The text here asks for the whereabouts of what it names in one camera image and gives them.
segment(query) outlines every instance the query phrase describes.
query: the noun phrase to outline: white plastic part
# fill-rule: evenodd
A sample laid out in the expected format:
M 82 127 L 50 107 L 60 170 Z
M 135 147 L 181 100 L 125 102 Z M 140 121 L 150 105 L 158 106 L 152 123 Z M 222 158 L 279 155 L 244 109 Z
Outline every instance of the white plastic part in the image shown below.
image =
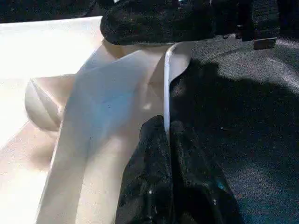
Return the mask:
M 165 55 L 164 67 L 164 127 L 169 139 L 170 109 L 169 85 L 188 67 L 194 42 L 181 42 L 172 45 Z
M 70 94 L 66 85 L 74 79 L 68 74 L 76 73 L 88 59 L 84 68 L 91 69 L 124 55 L 123 48 L 103 40 L 100 19 L 0 24 L 1 224 L 33 223 L 48 174 L 55 139 L 34 127 L 28 117 L 35 121 L 44 118 L 47 115 L 44 112 L 57 109 L 51 115 L 60 120 L 65 105 L 62 101 L 66 101 L 63 98 Z M 41 98 L 36 97 L 31 78 L 41 90 L 38 91 Z M 25 98 L 28 83 L 34 98 L 28 98 L 27 94 Z M 38 112 L 37 118 L 34 114 L 27 116 L 25 100 L 31 103 L 31 112 Z M 36 105 L 42 106 L 41 110 L 36 111 Z M 57 136 L 57 132 L 44 131 Z
M 116 46 L 102 41 L 100 47 L 89 57 L 78 73 L 101 68 L 140 46 Z M 74 83 L 74 75 L 41 77 L 31 79 L 25 93 L 27 116 L 40 130 L 57 137 L 67 99 Z
M 190 51 L 180 49 L 189 43 L 176 46 L 171 51 L 178 54 L 168 55 L 178 56 L 170 61 L 184 71 Z M 37 224 L 113 222 L 122 172 L 140 128 L 164 111 L 168 47 L 138 50 L 79 75 L 64 111 Z

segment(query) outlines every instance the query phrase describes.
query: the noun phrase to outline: black object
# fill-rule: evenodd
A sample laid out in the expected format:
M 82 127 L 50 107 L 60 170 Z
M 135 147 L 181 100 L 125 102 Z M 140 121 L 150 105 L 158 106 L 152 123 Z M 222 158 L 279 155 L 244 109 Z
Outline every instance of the black object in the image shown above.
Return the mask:
M 172 189 L 163 117 L 156 116 L 143 124 L 140 142 L 124 170 L 115 223 L 172 223 Z
M 299 0 L 278 0 L 279 21 L 283 37 L 299 38 Z
M 0 0 L 0 23 L 99 15 L 95 0 Z
M 170 128 L 176 220 L 181 224 L 242 224 L 238 204 L 220 167 L 192 127 Z
M 279 35 L 277 0 L 239 0 L 237 38 L 254 41 L 254 49 L 273 48 Z
M 242 224 L 236 200 L 198 137 L 171 124 L 169 149 L 162 116 L 143 124 L 121 184 L 116 224 Z
M 299 92 L 293 86 L 299 81 L 284 80 L 299 74 L 299 45 L 264 52 L 240 46 L 200 43 L 187 70 L 170 84 L 170 118 L 194 127 L 246 224 L 298 224 Z M 223 53 L 212 62 L 194 59 L 212 58 L 216 49 Z M 273 55 L 277 72 L 261 66 Z
M 117 45 L 195 41 L 233 33 L 237 0 L 121 0 L 101 21 Z
M 105 15 L 109 9 L 113 7 L 114 0 L 96 0 L 99 7 L 99 14 L 98 15 Z

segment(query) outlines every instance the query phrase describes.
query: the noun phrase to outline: white surface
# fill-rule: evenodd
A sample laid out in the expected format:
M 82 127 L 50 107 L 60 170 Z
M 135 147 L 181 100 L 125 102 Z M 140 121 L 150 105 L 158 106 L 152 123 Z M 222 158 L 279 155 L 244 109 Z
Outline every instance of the white surface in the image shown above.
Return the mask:
M 24 107 L 27 82 L 26 79 L 0 78 L 0 151 L 28 121 Z
M 140 47 L 115 46 L 103 41 L 78 73 L 81 74 L 90 69 L 103 67 L 138 48 Z M 74 75 L 30 80 L 26 88 L 25 107 L 29 119 L 39 129 L 48 132 L 52 136 L 57 136 L 64 107 L 71 93 L 74 80 Z
M 70 93 L 63 84 L 72 82 L 55 76 L 123 55 L 102 41 L 99 25 L 100 17 L 0 24 L 0 223 L 34 222 L 54 150 L 55 139 L 28 122 L 29 78 L 49 77 L 34 80 L 63 109 Z
M 0 77 L 76 73 L 101 45 L 101 17 L 0 24 Z
M 166 49 L 139 50 L 78 77 L 36 223 L 111 223 L 140 127 L 163 114 L 163 91 L 156 89 L 163 90 Z
M 27 123 L 0 150 L 0 223 L 32 224 L 55 141 Z

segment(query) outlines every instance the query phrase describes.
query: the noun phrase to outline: white curved edge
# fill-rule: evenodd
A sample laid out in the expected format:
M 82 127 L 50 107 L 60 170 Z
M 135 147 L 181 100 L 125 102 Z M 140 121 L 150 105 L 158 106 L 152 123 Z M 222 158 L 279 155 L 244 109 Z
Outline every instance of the white curved edge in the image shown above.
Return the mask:
M 169 86 L 172 80 L 182 74 L 191 59 L 194 42 L 180 42 L 172 45 L 166 52 L 164 65 L 164 128 L 169 141 L 170 99 Z
M 34 80 L 30 80 L 26 87 L 25 110 L 28 119 L 40 130 L 58 131 L 60 124 L 58 105 Z

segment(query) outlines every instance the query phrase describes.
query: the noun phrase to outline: white molded plastic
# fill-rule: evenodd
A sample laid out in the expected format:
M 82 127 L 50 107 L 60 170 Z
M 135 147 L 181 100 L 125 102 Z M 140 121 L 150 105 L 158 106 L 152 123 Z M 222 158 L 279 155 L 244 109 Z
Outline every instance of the white molded plastic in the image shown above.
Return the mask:
M 100 47 L 89 57 L 78 73 L 101 68 L 140 48 L 140 46 L 116 46 L 103 40 Z M 40 77 L 31 79 L 26 87 L 27 116 L 40 130 L 49 133 L 50 136 L 57 137 L 58 135 L 57 131 L 74 80 L 74 75 Z
M 194 42 L 181 42 L 171 46 L 165 55 L 164 67 L 164 127 L 167 136 L 170 128 L 169 85 L 188 67 Z
M 183 49 L 188 45 L 178 44 L 167 52 L 175 57 L 166 57 L 167 63 L 178 63 L 171 66 L 171 77 L 179 75 L 177 69 L 186 69 L 190 52 Z M 78 76 L 64 111 L 37 224 L 113 222 L 122 172 L 138 144 L 140 128 L 164 112 L 167 48 L 138 50 Z

